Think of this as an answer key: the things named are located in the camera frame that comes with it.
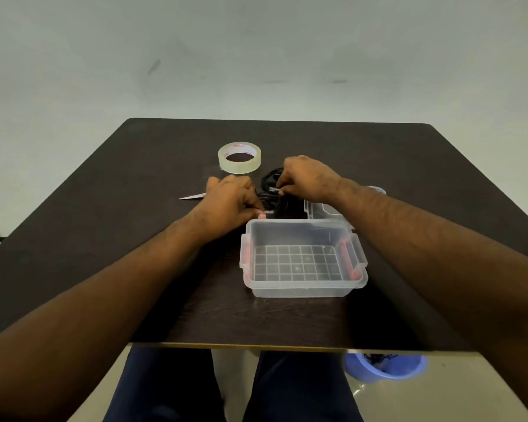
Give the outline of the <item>person's right hand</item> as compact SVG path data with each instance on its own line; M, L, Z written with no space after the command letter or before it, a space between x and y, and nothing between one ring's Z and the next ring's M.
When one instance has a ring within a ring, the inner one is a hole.
M345 181L324 163L299 155L284 160L282 174L276 183L295 184L298 198L331 204L337 201Z

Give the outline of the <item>person's left hand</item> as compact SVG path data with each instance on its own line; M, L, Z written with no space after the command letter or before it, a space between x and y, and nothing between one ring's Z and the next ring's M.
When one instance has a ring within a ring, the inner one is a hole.
M248 176L210 177L205 193L204 199L187 215L196 241L203 245L245 225L248 220L240 220L242 207L264 209Z

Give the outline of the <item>person's right forearm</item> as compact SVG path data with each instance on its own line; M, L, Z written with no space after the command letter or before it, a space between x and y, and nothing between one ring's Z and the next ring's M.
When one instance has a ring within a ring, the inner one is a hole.
M528 409L528 257L339 178L329 205L493 366Z

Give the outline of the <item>person's left forearm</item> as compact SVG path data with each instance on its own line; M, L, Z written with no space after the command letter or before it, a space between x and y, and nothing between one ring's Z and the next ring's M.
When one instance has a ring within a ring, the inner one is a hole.
M0 333L0 422L66 422L203 243L189 214Z

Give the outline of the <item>clear plastic container lid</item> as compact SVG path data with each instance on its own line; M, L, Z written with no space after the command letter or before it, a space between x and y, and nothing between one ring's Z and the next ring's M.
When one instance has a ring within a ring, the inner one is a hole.
M335 220L345 223L348 229L352 230L354 227L352 224L345 219L345 217L338 212L335 208L330 205L322 203L313 203L307 200L303 200L304 212L307 214L308 219L314 220Z

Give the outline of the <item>clear tape roll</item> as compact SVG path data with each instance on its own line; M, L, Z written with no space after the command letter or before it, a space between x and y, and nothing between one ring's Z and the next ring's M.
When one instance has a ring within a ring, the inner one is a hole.
M235 154L250 155L246 161L232 161L229 157ZM246 175L257 170L261 165L260 148L249 142L230 142L218 150L218 162L221 170L234 175Z

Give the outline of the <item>clear plastic container red latches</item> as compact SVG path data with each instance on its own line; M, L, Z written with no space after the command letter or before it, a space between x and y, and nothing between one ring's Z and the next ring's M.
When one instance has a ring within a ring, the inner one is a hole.
M368 282L357 234L341 220L253 219L239 267L257 298L341 298Z

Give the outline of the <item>dark blue trousers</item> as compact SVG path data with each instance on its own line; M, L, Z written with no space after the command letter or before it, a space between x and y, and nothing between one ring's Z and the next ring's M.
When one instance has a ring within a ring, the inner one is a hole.
M103 422L226 422L209 349L130 350ZM336 353L265 350L242 422L364 422Z

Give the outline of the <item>blue plastic bowl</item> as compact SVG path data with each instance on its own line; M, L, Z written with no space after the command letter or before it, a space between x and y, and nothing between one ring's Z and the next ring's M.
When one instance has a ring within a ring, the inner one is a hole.
M342 361L345 372L363 384L410 379L422 374L428 364L420 354L347 353Z

